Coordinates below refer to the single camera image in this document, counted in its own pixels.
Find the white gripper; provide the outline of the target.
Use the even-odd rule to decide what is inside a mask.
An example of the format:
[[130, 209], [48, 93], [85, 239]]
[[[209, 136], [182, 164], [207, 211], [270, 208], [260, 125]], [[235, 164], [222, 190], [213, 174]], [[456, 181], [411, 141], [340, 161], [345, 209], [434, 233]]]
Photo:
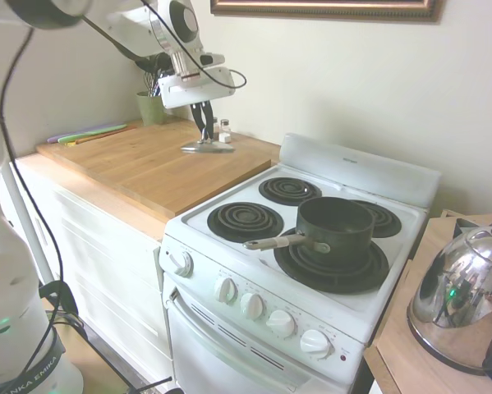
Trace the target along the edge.
[[201, 139], [214, 138], [214, 113], [211, 100], [234, 94], [231, 72], [224, 66], [208, 69], [208, 73], [218, 81], [214, 82], [205, 73], [183, 80], [180, 76], [167, 76], [159, 79], [163, 106], [166, 109], [189, 106], [191, 115], [200, 131]]

